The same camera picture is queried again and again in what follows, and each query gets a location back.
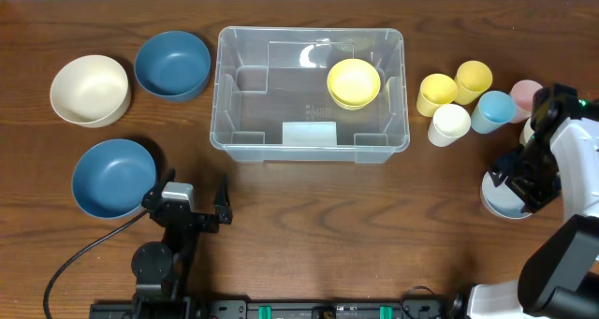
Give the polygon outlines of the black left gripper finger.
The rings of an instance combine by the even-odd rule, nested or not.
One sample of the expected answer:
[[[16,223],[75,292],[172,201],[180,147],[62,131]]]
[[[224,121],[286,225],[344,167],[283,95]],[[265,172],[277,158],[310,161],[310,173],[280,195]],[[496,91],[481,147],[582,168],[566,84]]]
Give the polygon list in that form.
[[[175,175],[175,169],[169,169],[162,179],[144,195],[141,206],[146,210],[157,210],[163,203],[162,192],[169,182],[174,181]]]
[[[228,196],[228,180],[226,176],[224,176],[220,182],[214,197],[213,206],[218,222],[220,224],[230,225],[233,220],[233,213]]]

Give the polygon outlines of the cream large bowl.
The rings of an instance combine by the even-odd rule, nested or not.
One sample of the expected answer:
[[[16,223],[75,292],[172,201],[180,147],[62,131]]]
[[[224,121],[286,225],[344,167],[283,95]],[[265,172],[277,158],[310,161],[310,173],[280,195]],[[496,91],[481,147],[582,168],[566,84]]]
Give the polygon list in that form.
[[[53,111],[63,120],[86,128],[115,123],[131,103],[124,68],[104,55],[86,55],[65,65],[50,89]]]

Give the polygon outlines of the pink cup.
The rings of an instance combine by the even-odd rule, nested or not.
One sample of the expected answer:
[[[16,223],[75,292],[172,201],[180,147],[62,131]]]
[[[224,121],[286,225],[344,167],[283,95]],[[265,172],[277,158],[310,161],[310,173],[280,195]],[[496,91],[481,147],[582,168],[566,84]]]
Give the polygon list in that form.
[[[534,80],[520,80],[512,87],[509,95],[516,104],[516,114],[511,123],[520,123],[532,115],[534,95],[542,88]]]

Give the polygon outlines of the blue large bowl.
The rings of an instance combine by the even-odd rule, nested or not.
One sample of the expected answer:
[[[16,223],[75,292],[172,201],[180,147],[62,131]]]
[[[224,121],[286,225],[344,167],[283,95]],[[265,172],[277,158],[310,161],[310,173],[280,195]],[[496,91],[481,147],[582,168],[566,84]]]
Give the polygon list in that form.
[[[184,31],[150,38],[139,50],[134,73],[148,93],[170,102],[190,101],[206,89],[212,69],[204,41]]]
[[[85,213],[118,219],[136,212],[156,183],[153,157],[139,143],[115,138],[89,149],[76,164],[71,191]]]

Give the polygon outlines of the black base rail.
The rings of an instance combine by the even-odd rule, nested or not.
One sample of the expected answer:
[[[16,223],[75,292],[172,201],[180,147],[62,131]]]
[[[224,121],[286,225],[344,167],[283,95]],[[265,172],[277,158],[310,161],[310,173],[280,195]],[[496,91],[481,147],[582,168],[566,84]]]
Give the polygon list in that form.
[[[202,302],[134,298],[97,302],[90,319],[434,319],[446,318],[440,297],[407,297],[397,302],[256,302],[240,299]]]

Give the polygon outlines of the blue large bowl near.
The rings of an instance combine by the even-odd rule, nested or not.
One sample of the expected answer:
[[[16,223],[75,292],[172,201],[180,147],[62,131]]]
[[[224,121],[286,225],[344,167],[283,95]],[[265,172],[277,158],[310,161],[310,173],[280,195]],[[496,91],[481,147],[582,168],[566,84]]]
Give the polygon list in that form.
[[[136,212],[156,183],[153,157],[139,143],[115,138],[89,149],[76,164],[71,191],[85,213],[118,219]]]

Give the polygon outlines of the blue large bowl far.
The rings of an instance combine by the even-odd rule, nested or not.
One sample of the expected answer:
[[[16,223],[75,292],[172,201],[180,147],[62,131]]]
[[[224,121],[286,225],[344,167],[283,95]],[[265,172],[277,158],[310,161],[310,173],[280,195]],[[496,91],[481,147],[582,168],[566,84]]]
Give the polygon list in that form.
[[[150,38],[139,50],[134,73],[148,93],[170,102],[190,101],[206,89],[212,69],[204,41],[184,31]]]

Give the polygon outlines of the clear plastic storage bin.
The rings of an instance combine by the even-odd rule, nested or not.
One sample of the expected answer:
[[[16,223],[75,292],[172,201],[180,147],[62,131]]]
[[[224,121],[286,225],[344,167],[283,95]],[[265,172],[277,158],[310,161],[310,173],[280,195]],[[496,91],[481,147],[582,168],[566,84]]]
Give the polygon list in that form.
[[[328,90],[348,58],[381,90],[359,110]],[[391,28],[229,26],[218,37],[210,141],[238,162],[381,164],[410,143],[404,39]]]

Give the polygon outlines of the light blue cup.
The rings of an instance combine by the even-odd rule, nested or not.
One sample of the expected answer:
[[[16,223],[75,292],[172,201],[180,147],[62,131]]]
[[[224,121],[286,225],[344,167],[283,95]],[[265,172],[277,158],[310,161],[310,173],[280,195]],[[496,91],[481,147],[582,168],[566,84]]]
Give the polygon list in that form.
[[[476,133],[488,134],[516,115],[516,104],[506,93],[490,91],[480,96],[471,116],[471,127]]]

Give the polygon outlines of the white small bowl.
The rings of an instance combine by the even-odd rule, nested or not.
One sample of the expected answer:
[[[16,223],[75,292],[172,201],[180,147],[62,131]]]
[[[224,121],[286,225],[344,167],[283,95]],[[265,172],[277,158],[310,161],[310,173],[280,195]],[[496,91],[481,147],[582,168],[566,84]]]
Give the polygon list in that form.
[[[528,141],[532,138],[534,130],[531,127],[532,118],[529,118],[523,126],[523,129],[519,136],[519,143],[525,146]]]

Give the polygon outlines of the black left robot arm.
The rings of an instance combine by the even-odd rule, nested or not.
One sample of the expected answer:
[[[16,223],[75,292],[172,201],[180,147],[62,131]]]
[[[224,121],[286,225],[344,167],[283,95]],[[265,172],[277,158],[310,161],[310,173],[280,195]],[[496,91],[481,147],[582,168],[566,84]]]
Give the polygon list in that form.
[[[175,171],[150,189],[141,206],[164,228],[163,238],[141,245],[134,253],[131,269],[136,277],[133,297],[135,318],[204,318],[201,303],[186,294],[187,280],[203,233],[216,233],[229,225],[233,214],[227,178],[220,182],[213,213],[195,211],[193,186],[174,181]]]

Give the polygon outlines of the cream cup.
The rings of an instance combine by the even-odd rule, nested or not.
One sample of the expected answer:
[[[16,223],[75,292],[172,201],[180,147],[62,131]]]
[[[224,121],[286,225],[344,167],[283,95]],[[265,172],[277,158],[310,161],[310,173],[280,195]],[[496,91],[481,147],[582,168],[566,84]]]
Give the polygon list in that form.
[[[446,104],[434,112],[428,139],[436,147],[446,147],[466,135],[470,128],[468,111],[456,104]]]

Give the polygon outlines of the light blue small bowl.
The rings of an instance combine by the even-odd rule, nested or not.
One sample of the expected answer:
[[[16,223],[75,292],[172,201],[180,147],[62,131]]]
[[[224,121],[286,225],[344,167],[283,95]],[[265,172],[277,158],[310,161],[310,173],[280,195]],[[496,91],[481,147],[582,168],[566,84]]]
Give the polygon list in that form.
[[[532,215],[523,210],[525,203],[504,183],[495,186],[488,172],[483,177],[480,196],[483,206],[496,216],[521,220]]]

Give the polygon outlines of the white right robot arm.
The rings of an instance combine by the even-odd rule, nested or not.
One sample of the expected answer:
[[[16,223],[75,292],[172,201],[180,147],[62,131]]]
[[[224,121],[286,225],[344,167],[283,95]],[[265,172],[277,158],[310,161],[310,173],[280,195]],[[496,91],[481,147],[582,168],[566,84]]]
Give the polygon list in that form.
[[[477,284],[463,318],[598,319],[598,104],[555,84],[533,98],[532,135],[489,165],[483,205],[523,219],[561,203],[563,223],[510,282]]]

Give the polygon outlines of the yellow cup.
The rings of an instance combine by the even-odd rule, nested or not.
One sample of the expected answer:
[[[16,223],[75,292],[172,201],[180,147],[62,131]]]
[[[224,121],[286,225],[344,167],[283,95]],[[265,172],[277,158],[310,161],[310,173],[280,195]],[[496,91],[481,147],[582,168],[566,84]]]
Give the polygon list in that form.
[[[457,93],[457,84],[449,76],[440,73],[430,74],[420,84],[416,109],[421,115],[432,117],[442,105],[452,103]]]
[[[493,76],[486,64],[471,60],[460,65],[454,81],[458,88],[454,101],[468,105],[490,88]]]

